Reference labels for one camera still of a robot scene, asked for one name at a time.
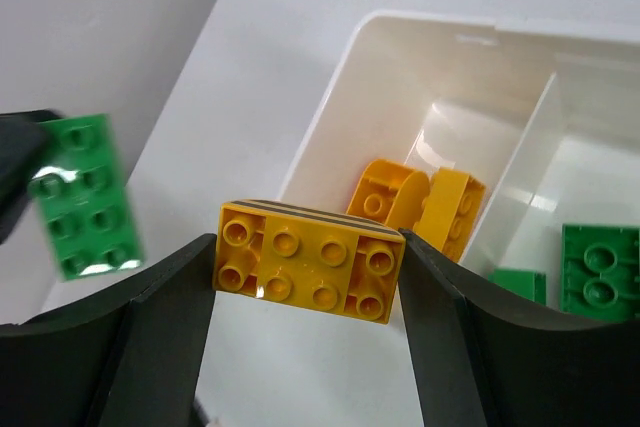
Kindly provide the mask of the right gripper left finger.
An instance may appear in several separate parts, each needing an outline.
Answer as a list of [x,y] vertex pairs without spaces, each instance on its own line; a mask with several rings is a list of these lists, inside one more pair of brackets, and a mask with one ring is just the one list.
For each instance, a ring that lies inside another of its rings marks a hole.
[[4,426],[204,426],[196,384],[216,237],[22,324],[1,327]]

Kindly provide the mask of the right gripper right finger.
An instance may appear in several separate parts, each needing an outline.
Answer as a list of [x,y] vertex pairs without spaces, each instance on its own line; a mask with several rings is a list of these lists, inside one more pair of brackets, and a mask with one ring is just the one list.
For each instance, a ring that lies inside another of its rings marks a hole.
[[553,310],[404,238],[398,287],[426,425],[638,424],[637,321]]

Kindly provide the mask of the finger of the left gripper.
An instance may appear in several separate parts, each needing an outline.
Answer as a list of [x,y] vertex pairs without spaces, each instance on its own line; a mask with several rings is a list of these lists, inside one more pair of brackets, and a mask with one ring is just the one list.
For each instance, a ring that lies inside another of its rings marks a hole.
[[1,243],[29,204],[27,184],[50,139],[39,124],[61,118],[49,109],[1,114]]

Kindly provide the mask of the green lego plate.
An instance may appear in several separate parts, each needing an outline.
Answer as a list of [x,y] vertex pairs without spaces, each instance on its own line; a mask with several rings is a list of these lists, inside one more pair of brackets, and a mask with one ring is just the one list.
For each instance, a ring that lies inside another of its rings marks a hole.
[[66,280],[133,270],[144,250],[106,114],[43,122],[50,141],[28,188]]

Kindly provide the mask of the green lego brick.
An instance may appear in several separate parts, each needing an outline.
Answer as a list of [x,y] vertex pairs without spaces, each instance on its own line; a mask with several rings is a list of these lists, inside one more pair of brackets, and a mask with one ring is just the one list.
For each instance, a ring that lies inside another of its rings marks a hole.
[[496,268],[488,279],[520,297],[546,304],[546,274],[543,272]]
[[607,322],[639,317],[639,228],[562,226],[560,310]]

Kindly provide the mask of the yellow curved lego brick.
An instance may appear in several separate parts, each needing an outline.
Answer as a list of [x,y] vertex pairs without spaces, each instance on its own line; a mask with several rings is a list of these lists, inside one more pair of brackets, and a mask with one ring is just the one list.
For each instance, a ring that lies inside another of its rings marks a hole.
[[430,190],[425,172],[376,159],[362,173],[346,213],[395,230],[412,230],[422,216]]

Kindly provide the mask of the yellow striped lego brick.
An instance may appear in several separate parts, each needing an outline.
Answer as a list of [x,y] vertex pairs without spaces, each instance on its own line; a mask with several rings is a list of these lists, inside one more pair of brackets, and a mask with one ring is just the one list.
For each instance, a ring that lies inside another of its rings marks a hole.
[[406,241],[379,222],[269,200],[222,204],[213,286],[386,324]]

